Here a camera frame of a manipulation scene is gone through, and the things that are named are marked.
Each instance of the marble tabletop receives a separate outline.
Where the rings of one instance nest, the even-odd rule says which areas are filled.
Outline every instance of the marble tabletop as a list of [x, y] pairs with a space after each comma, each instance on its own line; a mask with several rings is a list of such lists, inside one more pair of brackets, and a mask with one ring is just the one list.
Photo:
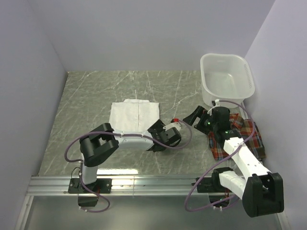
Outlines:
[[[50, 134], [39, 175], [70, 175], [77, 163], [67, 163], [63, 153], [77, 136], [109, 121], [113, 102], [144, 99], [159, 102], [160, 119], [184, 118], [198, 105], [208, 107], [201, 97], [200, 71], [74, 71], [70, 72]], [[180, 131], [182, 143], [188, 130]], [[79, 144], [68, 157], [80, 158]], [[181, 150], [153, 153], [120, 149], [99, 166], [99, 174], [187, 174], [202, 173], [215, 164], [208, 138], [193, 129], [191, 143]], [[221, 167], [236, 169], [232, 160]]]

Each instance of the gray floor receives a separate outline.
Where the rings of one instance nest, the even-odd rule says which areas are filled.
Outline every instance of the gray floor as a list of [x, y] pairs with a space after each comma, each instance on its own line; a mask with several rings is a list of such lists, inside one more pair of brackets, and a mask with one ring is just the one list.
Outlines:
[[[103, 213], [85, 213], [78, 209], [77, 197], [34, 198], [27, 230], [280, 230], [276, 214], [250, 218], [241, 201], [223, 210], [208, 208], [189, 213], [184, 196], [108, 197], [110, 209]], [[207, 196], [193, 196], [191, 207], [208, 204]], [[95, 208], [104, 203], [99, 200]]]
[[[112, 102], [125, 99], [159, 102], [160, 118], [168, 124], [173, 117], [184, 118], [198, 105], [208, 108], [201, 98], [200, 71], [93, 71], [70, 72], [40, 175], [70, 175], [78, 164], [63, 158], [66, 146], [77, 136], [109, 121]], [[181, 131], [183, 142], [187, 129]], [[100, 174], [185, 174], [202, 173], [216, 163], [208, 138], [193, 130], [193, 139], [182, 150], [153, 153], [141, 150], [118, 150], [100, 166]], [[75, 144], [69, 158], [80, 157]], [[235, 168], [233, 161], [221, 167]]]

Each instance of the white basket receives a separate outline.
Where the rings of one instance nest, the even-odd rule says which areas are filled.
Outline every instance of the white basket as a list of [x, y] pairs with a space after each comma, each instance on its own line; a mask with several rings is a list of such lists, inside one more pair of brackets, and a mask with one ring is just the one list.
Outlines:
[[[255, 92], [246, 60], [237, 55], [206, 54], [201, 57], [201, 92], [203, 101], [212, 107], [216, 99], [242, 103]], [[228, 108], [237, 107], [221, 103]]]

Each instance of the red plaid fabric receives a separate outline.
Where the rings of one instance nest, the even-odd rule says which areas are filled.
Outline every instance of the red plaid fabric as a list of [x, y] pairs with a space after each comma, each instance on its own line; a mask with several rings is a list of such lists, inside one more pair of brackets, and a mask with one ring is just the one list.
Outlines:
[[[244, 120], [241, 116], [239, 116], [239, 114], [231, 114], [229, 120], [232, 122], [232, 128], [236, 129], [241, 134], [243, 139], [246, 139], [253, 131], [253, 124], [251, 120]], [[210, 132], [208, 137], [209, 147], [214, 159], [216, 161], [220, 161], [227, 157], [228, 154], [220, 147], [219, 144], [216, 143], [213, 132]], [[256, 156], [256, 158], [263, 159], [266, 157], [262, 138], [257, 126], [253, 137], [246, 143], [246, 145], [249, 150]]]

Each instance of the black cable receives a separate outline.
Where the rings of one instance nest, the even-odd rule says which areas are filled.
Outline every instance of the black cable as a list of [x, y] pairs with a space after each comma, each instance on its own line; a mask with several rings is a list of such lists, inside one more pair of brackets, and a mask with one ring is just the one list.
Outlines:
[[71, 179], [72, 179], [72, 174], [73, 174], [73, 172], [74, 172], [76, 169], [80, 169], [80, 167], [77, 166], [77, 167], [75, 167], [75, 168], [72, 170], [72, 172], [71, 172]]

